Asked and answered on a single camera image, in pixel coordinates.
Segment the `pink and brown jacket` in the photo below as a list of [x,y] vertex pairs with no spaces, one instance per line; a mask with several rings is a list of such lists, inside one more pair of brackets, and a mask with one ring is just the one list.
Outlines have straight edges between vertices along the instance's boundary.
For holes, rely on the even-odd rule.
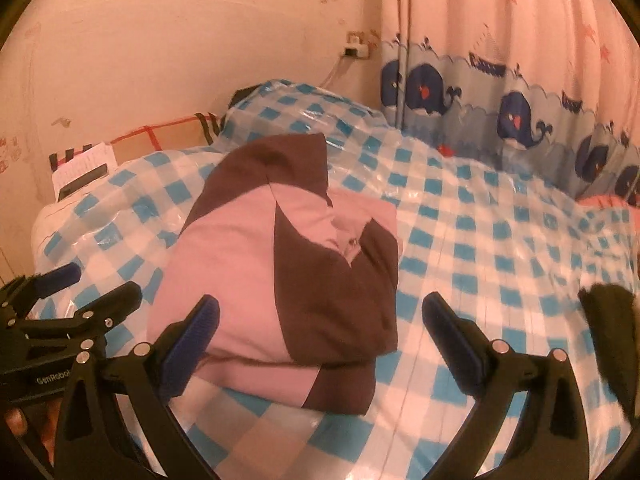
[[219,325],[198,376],[294,408],[362,415],[376,360],[398,346],[400,248],[392,204],[329,184],[322,134],[265,136],[206,178],[170,248],[148,335],[212,296]]

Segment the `black garment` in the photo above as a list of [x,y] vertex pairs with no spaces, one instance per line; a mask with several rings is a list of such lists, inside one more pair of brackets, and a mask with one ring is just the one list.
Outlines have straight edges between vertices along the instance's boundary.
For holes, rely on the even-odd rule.
[[639,402],[637,296],[615,284],[593,284],[578,298],[588,323],[598,370],[625,418],[636,423]]

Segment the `white paper box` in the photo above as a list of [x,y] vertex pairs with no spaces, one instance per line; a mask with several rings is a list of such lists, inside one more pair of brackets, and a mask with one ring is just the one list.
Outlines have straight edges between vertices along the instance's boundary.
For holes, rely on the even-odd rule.
[[113,147],[103,142],[81,152],[67,150],[62,162],[58,161],[57,154],[52,154],[50,163],[54,197],[57,202],[89,183],[106,177],[117,168]]

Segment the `blue white checkered plastic bedcover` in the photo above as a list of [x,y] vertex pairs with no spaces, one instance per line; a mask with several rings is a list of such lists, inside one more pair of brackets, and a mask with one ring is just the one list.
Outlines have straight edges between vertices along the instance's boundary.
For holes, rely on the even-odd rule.
[[375,110],[308,84],[269,81],[230,110],[209,148],[127,162],[32,229],[38,271],[68,262],[81,280],[40,304],[62,318],[122,282],[157,295],[168,252],[210,170],[228,151],[286,132],[328,139],[329,179],[398,212],[399,348],[376,366],[362,417],[320,415],[194,379],[174,411],[225,479],[420,479],[461,426],[472,400],[457,387],[422,325],[439,292],[491,339],[519,352],[566,350],[584,404],[590,470],[601,472],[630,427],[598,372],[578,292],[637,290],[637,237],[625,209],[582,208],[543,180],[447,158],[387,125]]

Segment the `whale pattern curtain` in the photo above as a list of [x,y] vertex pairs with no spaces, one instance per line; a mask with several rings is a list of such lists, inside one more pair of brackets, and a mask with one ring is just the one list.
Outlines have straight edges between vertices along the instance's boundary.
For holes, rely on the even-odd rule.
[[611,0],[382,0],[381,106],[442,154],[639,201],[639,44]]

